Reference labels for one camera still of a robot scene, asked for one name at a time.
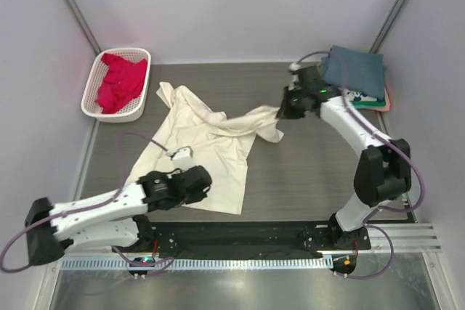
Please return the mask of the cream white t shirt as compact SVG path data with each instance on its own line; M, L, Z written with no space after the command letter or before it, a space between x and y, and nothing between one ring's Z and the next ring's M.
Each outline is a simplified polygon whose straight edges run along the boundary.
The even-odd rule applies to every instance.
M247 157L256 137L278 143L276 107L260 106L237 118L214 112L186 86L161 82L158 97L170 109L153 140L142 151L126 179L130 184L150 171L170 172L174 164L166 150L189 146L193 161L212 177L207 197L191 208L239 215L248 172Z

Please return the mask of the white perforated plastic basket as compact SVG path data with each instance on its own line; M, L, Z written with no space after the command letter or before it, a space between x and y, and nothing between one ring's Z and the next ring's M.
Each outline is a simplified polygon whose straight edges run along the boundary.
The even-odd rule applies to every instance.
M106 123L140 118L146 102L151 55L142 48L108 49L97 55L90 71L81 110Z

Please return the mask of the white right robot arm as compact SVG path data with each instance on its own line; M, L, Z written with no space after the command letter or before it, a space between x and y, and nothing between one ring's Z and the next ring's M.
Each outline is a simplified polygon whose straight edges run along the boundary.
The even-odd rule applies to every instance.
M358 156L354 193L328 221L327 238L337 249L349 249L375 210L411 189L410 145L392 139L361 115L338 87L330 86L314 66L289 66L291 82L283 90L279 119L301 119L313 113L332 126Z

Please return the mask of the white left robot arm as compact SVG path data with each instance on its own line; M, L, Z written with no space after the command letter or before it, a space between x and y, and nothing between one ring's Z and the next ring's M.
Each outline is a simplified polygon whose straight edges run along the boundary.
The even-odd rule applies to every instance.
M28 263L41 266L62 258L75 234L97 224L200 202L211 186L208 171L193 166L151 171L122 189L72 203L53 205L49 198L39 198L25 218Z

